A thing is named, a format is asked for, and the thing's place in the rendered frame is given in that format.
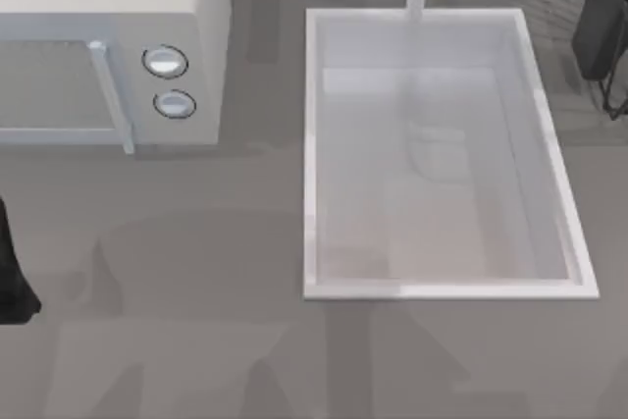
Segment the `white sink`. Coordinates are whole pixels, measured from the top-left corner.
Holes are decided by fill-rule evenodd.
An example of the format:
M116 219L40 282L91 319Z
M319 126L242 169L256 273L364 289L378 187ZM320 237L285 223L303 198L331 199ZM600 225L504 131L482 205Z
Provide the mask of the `white sink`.
M302 293L593 300L524 13L305 14Z

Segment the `small microwave knob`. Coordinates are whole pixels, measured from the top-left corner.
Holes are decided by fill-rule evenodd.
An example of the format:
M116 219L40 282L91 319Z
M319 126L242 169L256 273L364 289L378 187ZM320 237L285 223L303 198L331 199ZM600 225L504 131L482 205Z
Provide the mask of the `small microwave knob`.
M172 89L156 94L152 100L153 108L169 120L185 120L196 111L194 98L182 90Z

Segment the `pale microwave oven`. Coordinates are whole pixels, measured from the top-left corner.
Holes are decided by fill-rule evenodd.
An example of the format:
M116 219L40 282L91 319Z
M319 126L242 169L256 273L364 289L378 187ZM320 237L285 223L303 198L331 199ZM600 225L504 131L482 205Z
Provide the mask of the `pale microwave oven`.
M101 40L135 149L213 145L219 138L231 13L231 0L0 0L0 40L85 45ZM144 69L143 51L159 45L185 54L183 76L159 79ZM169 120L153 108L153 97L172 89L194 98L191 117Z

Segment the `large microwave knob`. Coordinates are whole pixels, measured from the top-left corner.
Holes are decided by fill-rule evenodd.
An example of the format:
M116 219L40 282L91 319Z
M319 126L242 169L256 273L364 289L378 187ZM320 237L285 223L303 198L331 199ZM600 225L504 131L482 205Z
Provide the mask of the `large microwave knob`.
M145 49L141 56L144 69L159 79L176 79L188 69L188 59L175 46L159 45Z

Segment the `microwave oven door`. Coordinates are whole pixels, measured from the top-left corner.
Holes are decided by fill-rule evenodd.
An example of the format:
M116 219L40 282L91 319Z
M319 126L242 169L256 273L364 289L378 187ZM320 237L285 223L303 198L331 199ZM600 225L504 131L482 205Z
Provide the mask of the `microwave oven door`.
M121 142L84 42L0 40L0 145Z

